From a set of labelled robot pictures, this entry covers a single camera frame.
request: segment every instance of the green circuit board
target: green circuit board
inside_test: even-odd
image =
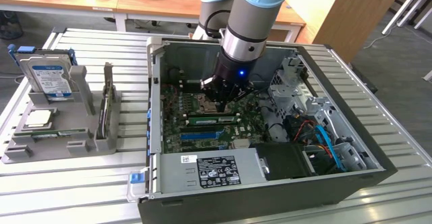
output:
[[[247,147],[249,143],[269,138],[255,95],[231,102],[226,111],[218,113],[215,104],[201,92],[189,93],[178,86],[166,85],[161,94],[165,153],[234,149],[239,147],[234,142]]]

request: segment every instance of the gray carpet floor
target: gray carpet floor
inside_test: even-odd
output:
[[[19,13],[25,36],[15,40],[0,40],[2,72],[21,72],[7,53],[9,44],[42,47],[55,26],[70,28],[115,30],[117,25],[102,18],[73,17],[38,13]],[[393,14],[389,13],[366,42],[382,36]],[[186,24],[161,22],[158,27],[141,21],[137,28],[129,21],[131,32],[189,34],[194,32]],[[422,77],[432,70],[432,39],[413,27],[395,28],[393,34],[377,41],[370,49],[363,49],[354,65],[379,89],[378,98],[397,116],[425,149],[432,155],[432,83]],[[0,111],[3,111],[18,84],[13,79],[0,79]]]

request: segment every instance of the wooden desk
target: wooden desk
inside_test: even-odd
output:
[[[119,0],[0,0],[0,10],[115,17]]]
[[[201,0],[119,0],[118,13],[127,14],[125,19],[198,23],[201,6]],[[294,42],[305,25],[302,17],[285,3],[270,39]]]
[[[287,0],[307,26],[297,42],[330,44],[350,63],[395,0]]]
[[[0,10],[111,17],[127,31],[127,19],[198,23],[201,0],[0,0]],[[294,42],[305,25],[285,3],[270,39]]]

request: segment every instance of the barcode sticker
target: barcode sticker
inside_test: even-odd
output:
[[[182,163],[193,163],[197,162],[197,155],[182,156]]]
[[[94,8],[94,10],[109,11],[109,12],[114,11],[111,8]]]

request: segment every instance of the metal slatted table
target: metal slatted table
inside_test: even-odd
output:
[[[127,202],[126,192],[129,173],[142,169],[146,161],[146,41],[150,36],[167,35],[87,29],[67,29],[65,33],[50,35],[45,48],[77,50],[79,64],[87,66],[93,90],[102,90],[105,63],[115,65],[115,84],[123,91],[119,150],[107,156],[0,163],[2,223],[142,222],[137,203]],[[231,223],[431,223],[431,157],[335,52],[325,46],[307,45],[306,48],[399,172],[338,205]],[[311,84],[323,95],[314,78]],[[30,101],[29,91],[25,79],[0,116],[2,155],[7,146],[3,143],[11,139]]]

